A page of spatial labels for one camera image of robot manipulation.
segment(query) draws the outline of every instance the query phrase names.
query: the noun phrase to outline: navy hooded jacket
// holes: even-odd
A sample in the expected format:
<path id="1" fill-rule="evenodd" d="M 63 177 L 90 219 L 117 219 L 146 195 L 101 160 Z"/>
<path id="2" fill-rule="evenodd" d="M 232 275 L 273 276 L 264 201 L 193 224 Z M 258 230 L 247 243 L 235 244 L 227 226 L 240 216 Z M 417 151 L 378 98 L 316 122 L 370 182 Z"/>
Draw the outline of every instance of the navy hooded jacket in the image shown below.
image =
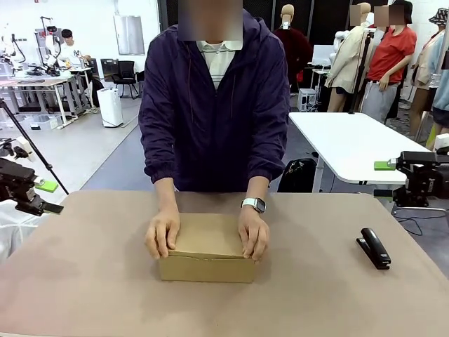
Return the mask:
<path id="1" fill-rule="evenodd" d="M 182 191 L 245 192 L 284 169 L 290 90 L 282 43 L 243 12 L 243 49 L 217 90 L 195 41 L 177 25 L 149 46 L 139 113 L 145 173 Z"/>

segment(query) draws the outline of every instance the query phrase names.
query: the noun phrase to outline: cardboard box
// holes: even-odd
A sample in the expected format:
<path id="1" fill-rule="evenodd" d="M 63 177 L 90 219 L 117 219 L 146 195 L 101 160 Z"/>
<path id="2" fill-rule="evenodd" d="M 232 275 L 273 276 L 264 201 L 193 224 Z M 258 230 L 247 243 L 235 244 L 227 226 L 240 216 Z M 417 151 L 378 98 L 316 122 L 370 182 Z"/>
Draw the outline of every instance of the cardboard box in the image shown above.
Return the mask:
<path id="1" fill-rule="evenodd" d="M 251 283 L 255 263 L 243 257 L 236 216 L 181 213 L 176 250 L 159 260 L 164 281 Z"/>

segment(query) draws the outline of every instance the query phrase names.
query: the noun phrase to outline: box lid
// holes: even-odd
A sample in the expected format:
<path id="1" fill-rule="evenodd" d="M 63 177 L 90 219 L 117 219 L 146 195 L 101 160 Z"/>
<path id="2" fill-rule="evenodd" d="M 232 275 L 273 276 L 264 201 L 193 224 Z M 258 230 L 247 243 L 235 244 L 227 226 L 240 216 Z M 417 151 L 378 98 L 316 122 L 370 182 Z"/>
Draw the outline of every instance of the box lid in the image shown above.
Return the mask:
<path id="1" fill-rule="evenodd" d="M 180 220 L 176 250 L 170 256 L 244 258 L 236 216 L 181 213 Z"/>

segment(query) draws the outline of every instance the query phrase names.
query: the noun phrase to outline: black stapler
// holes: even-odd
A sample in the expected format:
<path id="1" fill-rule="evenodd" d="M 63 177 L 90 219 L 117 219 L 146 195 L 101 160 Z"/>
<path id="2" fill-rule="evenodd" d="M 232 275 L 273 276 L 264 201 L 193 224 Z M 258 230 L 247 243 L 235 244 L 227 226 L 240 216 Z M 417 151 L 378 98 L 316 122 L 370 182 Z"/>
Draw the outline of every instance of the black stapler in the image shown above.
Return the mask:
<path id="1" fill-rule="evenodd" d="M 376 233 L 374 233 L 374 230 L 371 228 L 363 228 L 361 234 L 363 237 L 359 237 L 357 243 L 362 247 L 366 255 L 368 255 L 373 265 L 378 270 L 390 269 L 391 258 Z"/>

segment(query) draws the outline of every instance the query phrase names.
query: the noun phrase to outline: striped shirt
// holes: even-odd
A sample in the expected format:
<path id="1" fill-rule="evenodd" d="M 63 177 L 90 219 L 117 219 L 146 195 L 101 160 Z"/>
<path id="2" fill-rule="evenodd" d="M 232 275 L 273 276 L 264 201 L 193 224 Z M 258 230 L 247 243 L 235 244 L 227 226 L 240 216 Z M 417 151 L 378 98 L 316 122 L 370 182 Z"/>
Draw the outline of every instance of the striped shirt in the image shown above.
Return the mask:
<path id="1" fill-rule="evenodd" d="M 218 89 L 236 51 L 241 51 L 243 48 L 243 41 L 223 41 L 220 44 L 197 41 L 196 45 L 206 60 L 215 89 Z"/>

